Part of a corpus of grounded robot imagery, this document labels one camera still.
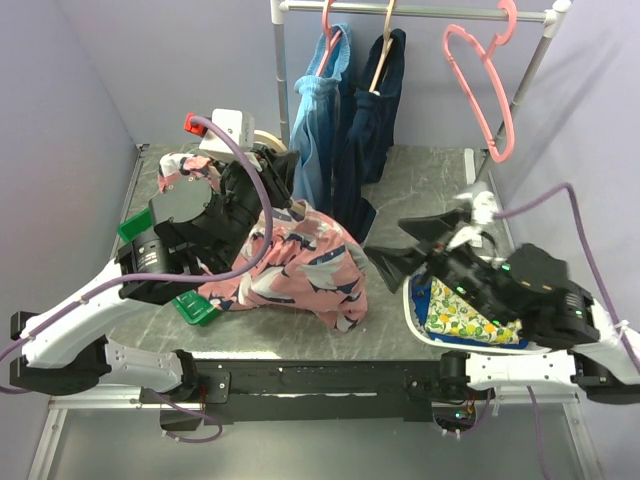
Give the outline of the beige plastic hanger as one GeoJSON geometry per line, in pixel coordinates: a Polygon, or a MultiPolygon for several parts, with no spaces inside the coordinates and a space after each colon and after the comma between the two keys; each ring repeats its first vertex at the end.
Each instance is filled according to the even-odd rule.
{"type": "Polygon", "coordinates": [[[299,152],[289,150],[278,137],[262,130],[254,131],[252,151],[262,167],[259,176],[272,207],[292,209],[296,213],[303,212],[304,208],[292,197],[299,152]]]}

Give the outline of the pink shark print shorts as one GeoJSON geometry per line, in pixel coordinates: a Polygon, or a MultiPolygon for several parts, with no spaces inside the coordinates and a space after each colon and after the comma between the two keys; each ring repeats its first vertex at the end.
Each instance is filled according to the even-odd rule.
{"type": "Polygon", "coordinates": [[[209,282],[197,293],[221,311],[266,306],[315,314],[328,327],[347,332],[368,310],[366,255],[338,222],[295,200],[273,210],[269,248],[249,272],[209,282]]]}

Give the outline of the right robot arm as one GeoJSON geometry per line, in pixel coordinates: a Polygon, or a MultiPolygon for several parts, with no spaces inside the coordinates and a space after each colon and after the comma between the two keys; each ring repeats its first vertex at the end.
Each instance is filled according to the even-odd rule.
{"type": "Polygon", "coordinates": [[[520,338],[542,349],[528,355],[446,352],[434,380],[439,390],[456,399],[505,385],[560,385],[597,403],[638,403],[639,373],[625,338],[607,328],[607,311],[570,279],[566,262],[530,243],[504,261],[484,259],[459,237],[470,219],[460,208],[401,219],[400,228],[416,244],[364,249],[390,291],[414,276],[422,283],[438,280],[491,324],[514,324],[520,338]]]}

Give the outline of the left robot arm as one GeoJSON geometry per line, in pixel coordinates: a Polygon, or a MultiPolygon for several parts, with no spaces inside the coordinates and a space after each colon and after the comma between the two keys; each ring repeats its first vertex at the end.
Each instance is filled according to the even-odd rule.
{"type": "Polygon", "coordinates": [[[89,390],[102,381],[166,393],[184,402],[198,392],[191,353],[129,349],[108,338],[114,325],[163,306],[204,284],[227,277],[241,247],[271,208],[291,206],[298,153],[265,146],[250,151],[257,163],[221,166],[190,158],[177,179],[149,202],[151,226],[119,249],[114,259],[64,306],[43,314],[19,311],[11,337],[20,350],[10,364],[5,392],[52,396],[89,390]]]}

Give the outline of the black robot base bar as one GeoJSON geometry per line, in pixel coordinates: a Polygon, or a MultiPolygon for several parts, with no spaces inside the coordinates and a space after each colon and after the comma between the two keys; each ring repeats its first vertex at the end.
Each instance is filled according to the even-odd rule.
{"type": "Polygon", "coordinates": [[[145,404],[192,404],[210,425],[253,421],[401,418],[429,422],[437,404],[487,405],[491,388],[474,387],[468,355],[438,360],[189,361],[185,384],[142,390],[145,404]]]}

